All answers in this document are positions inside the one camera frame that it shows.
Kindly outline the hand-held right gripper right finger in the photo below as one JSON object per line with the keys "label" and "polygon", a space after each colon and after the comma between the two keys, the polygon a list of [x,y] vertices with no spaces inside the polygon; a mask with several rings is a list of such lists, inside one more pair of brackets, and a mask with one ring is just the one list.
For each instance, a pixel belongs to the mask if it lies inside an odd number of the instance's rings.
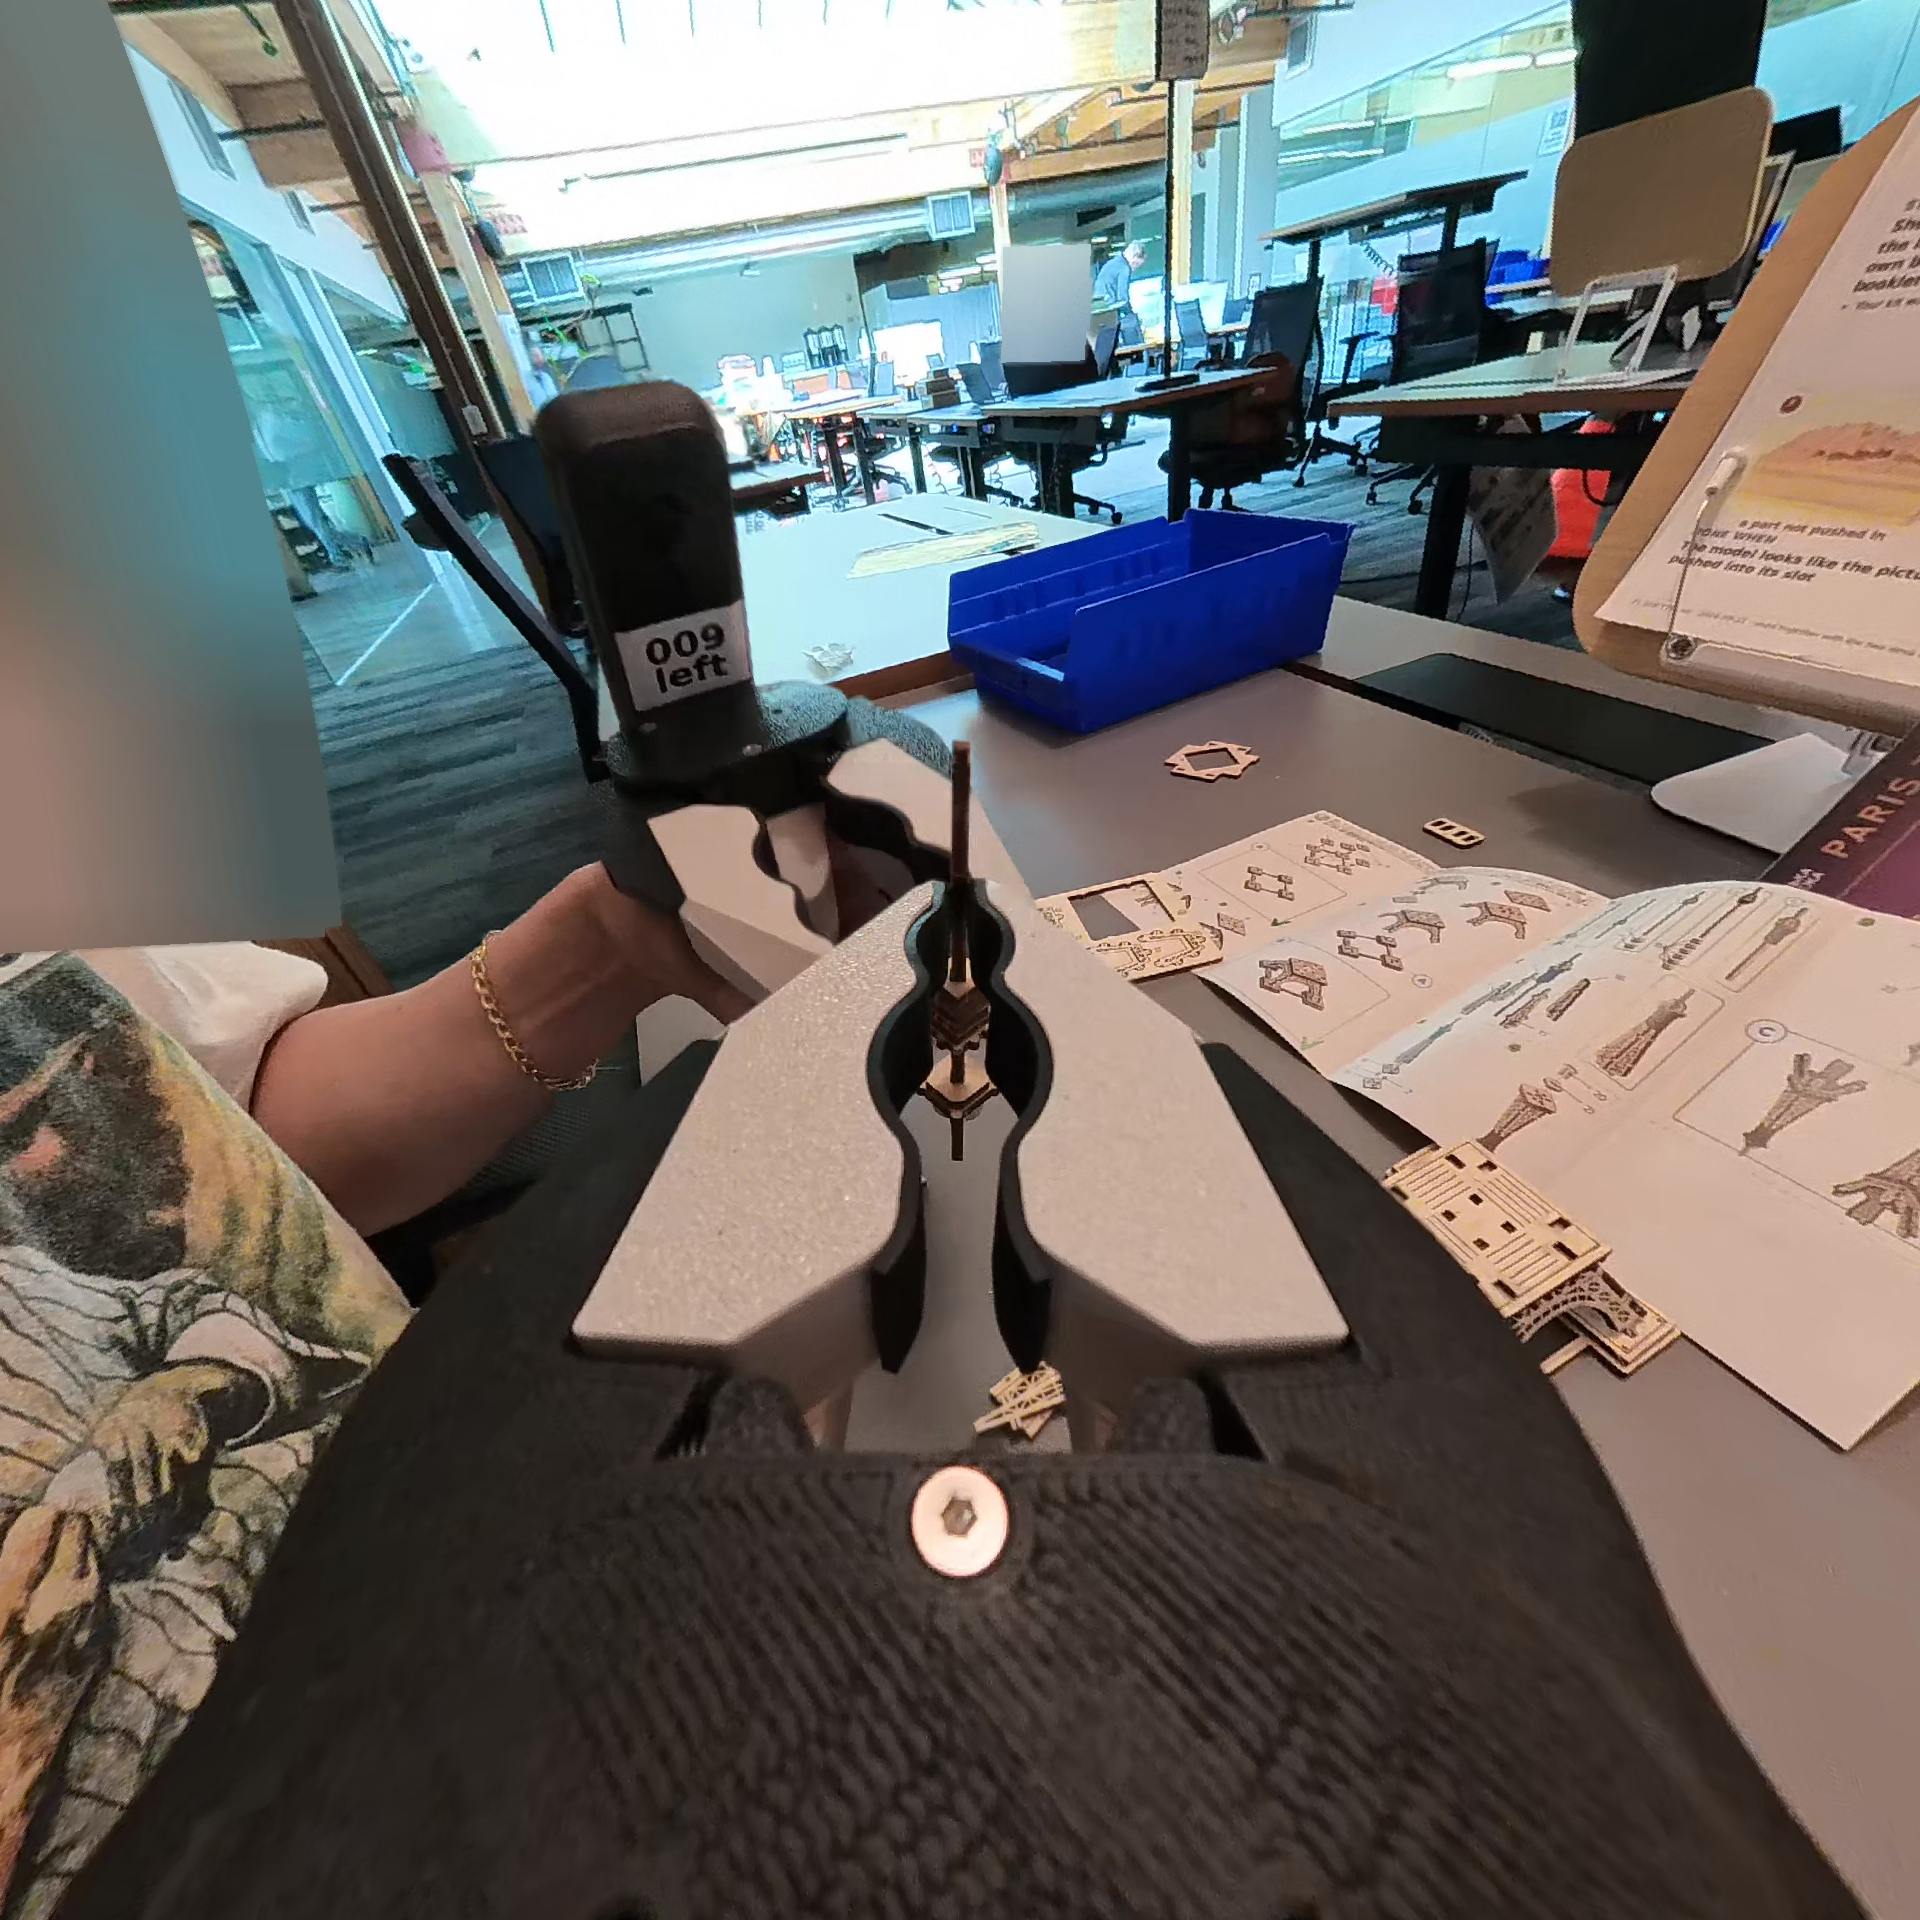
{"label": "hand-held right gripper right finger", "polygon": [[1349,1341],[1190,1029],[978,888],[998,1155],[993,1311],[1008,1354],[1063,1376],[1073,1446],[1106,1446],[1149,1378],[1330,1354]]}

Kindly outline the person's left forearm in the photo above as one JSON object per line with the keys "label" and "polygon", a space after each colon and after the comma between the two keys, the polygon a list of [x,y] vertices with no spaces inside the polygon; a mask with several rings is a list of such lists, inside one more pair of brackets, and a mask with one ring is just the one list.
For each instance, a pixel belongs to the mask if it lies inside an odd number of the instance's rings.
{"label": "person's left forearm", "polygon": [[360,1234],[460,1191],[559,1089],[489,1011],[481,951],[408,992],[290,1022],[255,1073],[252,1115]]}

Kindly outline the grey desk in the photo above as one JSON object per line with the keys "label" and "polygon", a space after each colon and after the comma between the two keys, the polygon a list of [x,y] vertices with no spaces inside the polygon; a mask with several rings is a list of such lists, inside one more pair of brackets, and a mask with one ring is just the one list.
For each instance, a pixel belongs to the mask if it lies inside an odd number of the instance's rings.
{"label": "grey desk", "polygon": [[[1282,669],[1090,737],[961,685],[896,699],[974,744],[975,793],[1036,896],[1159,870],[1328,810],[1414,848],[1476,827],[1481,863],[1628,896],[1746,878],[1761,857],[1638,790],[1565,773]],[[1164,759],[1223,738],[1238,781]],[[1681,1345],[1632,1378],[1553,1385],[1632,1519],[1698,1669],[1782,1799],[1873,1917],[1914,1917],[1914,1407],[1834,1451]]]}

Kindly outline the thin wooden sheets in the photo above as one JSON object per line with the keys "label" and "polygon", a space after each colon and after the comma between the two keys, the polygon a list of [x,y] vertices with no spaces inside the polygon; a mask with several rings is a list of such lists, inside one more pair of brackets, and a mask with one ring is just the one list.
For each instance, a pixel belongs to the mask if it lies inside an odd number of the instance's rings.
{"label": "thin wooden sheets", "polygon": [[1037,519],[959,518],[925,519],[897,510],[878,510],[878,519],[904,529],[916,541],[869,544],[855,553],[848,578],[865,581],[924,568],[959,568],[1029,553],[1044,544]]}

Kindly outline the tan board on clear stand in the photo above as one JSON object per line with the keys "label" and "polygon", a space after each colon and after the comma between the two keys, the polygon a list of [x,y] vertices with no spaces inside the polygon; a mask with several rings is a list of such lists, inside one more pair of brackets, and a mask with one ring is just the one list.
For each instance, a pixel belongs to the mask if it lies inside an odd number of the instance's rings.
{"label": "tan board on clear stand", "polygon": [[[1690,350],[1698,301],[1678,286],[1734,269],[1753,233],[1770,130],[1770,102],[1736,88],[1710,102],[1654,113],[1577,138],[1556,173],[1549,280],[1574,301],[1551,379],[1625,387],[1640,379],[1663,336]],[[1598,296],[1649,291],[1652,304],[1606,368],[1577,339]]]}

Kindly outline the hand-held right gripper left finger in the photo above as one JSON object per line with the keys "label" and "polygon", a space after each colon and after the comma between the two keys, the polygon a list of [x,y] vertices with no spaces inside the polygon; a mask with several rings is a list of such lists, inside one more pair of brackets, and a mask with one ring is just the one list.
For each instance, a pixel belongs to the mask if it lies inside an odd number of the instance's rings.
{"label": "hand-held right gripper left finger", "polygon": [[945,1129],[871,1093],[879,1019],[916,989],[921,886],[727,1031],[628,1225],[572,1321],[591,1355],[780,1382],[801,1409],[852,1392],[855,1446],[950,1446],[953,1369],[932,1350],[945,1283],[928,1256],[919,1373],[873,1378],[879,1261],[924,1195],[953,1230]]}

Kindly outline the folded instruction booklet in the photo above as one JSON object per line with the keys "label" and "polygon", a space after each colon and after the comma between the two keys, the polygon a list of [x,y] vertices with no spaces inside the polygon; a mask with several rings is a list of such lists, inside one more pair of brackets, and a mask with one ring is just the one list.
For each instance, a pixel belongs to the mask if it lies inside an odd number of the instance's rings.
{"label": "folded instruction booklet", "polygon": [[1221,941],[1209,986],[1426,1142],[1487,1147],[1821,1439],[1914,1392],[1912,922],[1445,870],[1325,813],[1173,878]]}

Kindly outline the person's left hand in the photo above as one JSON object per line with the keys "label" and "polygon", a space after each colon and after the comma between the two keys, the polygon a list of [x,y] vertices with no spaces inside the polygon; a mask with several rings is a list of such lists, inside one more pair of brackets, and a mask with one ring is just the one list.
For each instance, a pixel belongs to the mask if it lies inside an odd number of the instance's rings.
{"label": "person's left hand", "polygon": [[621,895],[600,863],[486,936],[473,968],[512,1057],[549,1087],[581,1081],[662,999],[721,1022],[752,1007],[692,951],[678,917]]}

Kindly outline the wooden tower spire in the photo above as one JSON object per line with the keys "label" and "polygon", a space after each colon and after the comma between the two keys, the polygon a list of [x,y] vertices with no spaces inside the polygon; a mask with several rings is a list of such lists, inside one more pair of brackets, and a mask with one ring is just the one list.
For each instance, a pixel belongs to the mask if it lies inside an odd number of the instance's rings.
{"label": "wooden tower spire", "polygon": [[924,994],[912,999],[914,1011],[925,1018],[930,1046],[930,1065],[919,1093],[948,1122],[953,1165],[967,1157],[970,1119],[998,1093],[986,1057],[993,1007],[989,986],[1009,941],[974,875],[970,823],[970,749],[959,741],[950,750],[948,883],[925,922],[944,938],[944,950],[936,954],[935,976],[924,984]]}

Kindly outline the wooden lattice tower panel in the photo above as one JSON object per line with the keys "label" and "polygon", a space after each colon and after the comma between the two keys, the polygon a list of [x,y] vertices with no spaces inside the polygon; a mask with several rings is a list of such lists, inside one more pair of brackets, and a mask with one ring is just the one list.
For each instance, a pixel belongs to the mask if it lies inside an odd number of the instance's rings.
{"label": "wooden lattice tower panel", "polygon": [[974,1419],[974,1437],[998,1437],[1036,1446],[1048,1423],[1065,1411],[1065,1382],[1044,1363],[1031,1373],[1013,1369],[989,1389],[989,1407]]}

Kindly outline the white stand base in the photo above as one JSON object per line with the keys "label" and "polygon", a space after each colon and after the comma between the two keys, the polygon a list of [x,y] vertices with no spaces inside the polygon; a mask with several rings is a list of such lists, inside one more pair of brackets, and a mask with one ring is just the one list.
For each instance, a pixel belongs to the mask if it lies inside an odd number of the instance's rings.
{"label": "white stand base", "polygon": [[1855,733],[1832,744],[1817,733],[1802,733],[1670,776],[1647,797],[1678,821],[1782,856],[1878,765],[1886,750],[1886,737]]}

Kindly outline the long office desk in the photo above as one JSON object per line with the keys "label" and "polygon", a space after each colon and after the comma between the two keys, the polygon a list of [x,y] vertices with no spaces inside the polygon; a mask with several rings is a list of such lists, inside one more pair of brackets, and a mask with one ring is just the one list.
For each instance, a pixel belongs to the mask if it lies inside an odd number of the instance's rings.
{"label": "long office desk", "polygon": [[1040,512],[1072,518],[1070,448],[1090,448],[1097,424],[1106,417],[1160,417],[1169,422],[1166,466],[1166,519],[1178,521],[1190,507],[1193,422],[1210,402],[1236,393],[1262,401],[1292,401],[1297,373],[1292,363],[1194,371],[1173,378],[1106,378],[1065,392],[989,401],[985,418],[996,424],[1001,445],[1036,456]]}

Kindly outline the wooden-top standing desk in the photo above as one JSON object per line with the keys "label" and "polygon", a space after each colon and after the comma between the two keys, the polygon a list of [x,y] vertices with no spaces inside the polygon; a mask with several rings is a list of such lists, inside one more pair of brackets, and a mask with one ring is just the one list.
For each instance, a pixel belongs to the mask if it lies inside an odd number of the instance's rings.
{"label": "wooden-top standing desk", "polygon": [[1590,472],[1615,505],[1704,350],[1621,378],[1609,343],[1583,343],[1559,375],[1559,350],[1508,355],[1328,402],[1330,418],[1375,418],[1378,458],[1436,469],[1413,611],[1446,617],[1476,469]]}

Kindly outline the printed white t-shirt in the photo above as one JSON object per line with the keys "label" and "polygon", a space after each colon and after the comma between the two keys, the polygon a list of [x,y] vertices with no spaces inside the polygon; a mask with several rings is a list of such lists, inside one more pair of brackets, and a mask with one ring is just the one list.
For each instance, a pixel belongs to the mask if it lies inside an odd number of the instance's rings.
{"label": "printed white t-shirt", "polygon": [[248,1109],[325,989],[255,944],[5,962],[5,1917],[56,1910],[198,1709],[408,1317]]}

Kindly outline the blue plastic bin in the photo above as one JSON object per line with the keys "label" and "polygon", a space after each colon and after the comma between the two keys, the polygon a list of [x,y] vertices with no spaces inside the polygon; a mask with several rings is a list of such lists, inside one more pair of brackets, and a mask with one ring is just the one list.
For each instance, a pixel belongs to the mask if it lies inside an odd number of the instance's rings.
{"label": "blue plastic bin", "polygon": [[975,689],[1090,734],[1314,656],[1350,527],[1190,510],[957,573],[948,649]]}

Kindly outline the wooden tower base model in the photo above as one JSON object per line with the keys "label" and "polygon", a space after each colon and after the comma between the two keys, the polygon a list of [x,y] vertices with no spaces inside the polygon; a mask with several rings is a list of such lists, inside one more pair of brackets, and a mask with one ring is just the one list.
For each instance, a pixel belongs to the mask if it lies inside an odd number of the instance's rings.
{"label": "wooden tower base model", "polygon": [[1609,1245],[1479,1144],[1420,1151],[1383,1176],[1383,1189],[1474,1278],[1545,1374],[1590,1354],[1632,1376],[1680,1342],[1680,1327],[1610,1274]]}

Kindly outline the purple puzzle box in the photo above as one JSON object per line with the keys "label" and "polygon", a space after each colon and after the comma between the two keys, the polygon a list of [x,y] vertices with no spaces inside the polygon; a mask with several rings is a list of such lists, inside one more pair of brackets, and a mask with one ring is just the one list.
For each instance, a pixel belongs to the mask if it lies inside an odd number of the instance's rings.
{"label": "purple puzzle box", "polygon": [[1896,741],[1761,873],[1765,883],[1918,920],[1918,733]]}

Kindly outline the wooden punch-out sheet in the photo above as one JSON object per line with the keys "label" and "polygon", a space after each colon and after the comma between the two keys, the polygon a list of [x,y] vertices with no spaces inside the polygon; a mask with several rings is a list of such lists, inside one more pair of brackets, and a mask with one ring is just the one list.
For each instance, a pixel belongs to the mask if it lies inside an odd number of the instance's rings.
{"label": "wooden punch-out sheet", "polygon": [[[1097,941],[1080,917],[1080,905],[1090,902],[1106,902],[1112,910],[1143,910],[1146,923],[1130,923]],[[1156,872],[1044,896],[1037,913],[1133,984],[1205,970],[1221,960],[1218,936],[1190,913],[1188,896]]]}

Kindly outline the black panel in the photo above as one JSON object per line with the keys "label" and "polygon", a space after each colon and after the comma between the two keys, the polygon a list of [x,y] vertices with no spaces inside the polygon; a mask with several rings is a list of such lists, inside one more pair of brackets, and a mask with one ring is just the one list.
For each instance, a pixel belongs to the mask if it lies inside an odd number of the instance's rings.
{"label": "black panel", "polygon": [[1574,138],[1754,83],[1767,3],[1573,3]]}

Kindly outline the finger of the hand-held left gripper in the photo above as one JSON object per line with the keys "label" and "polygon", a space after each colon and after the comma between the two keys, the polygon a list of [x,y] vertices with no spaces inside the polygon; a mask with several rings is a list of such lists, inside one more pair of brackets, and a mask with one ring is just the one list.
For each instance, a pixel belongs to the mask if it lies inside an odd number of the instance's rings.
{"label": "finger of the hand-held left gripper", "polygon": [[653,817],[648,831],[681,888],[692,951],[749,1001],[780,992],[834,944],[822,805],[767,823],[748,808],[689,805]]}
{"label": "finger of the hand-held left gripper", "polygon": [[950,781],[893,741],[865,741],[822,776],[837,890],[948,883]]}

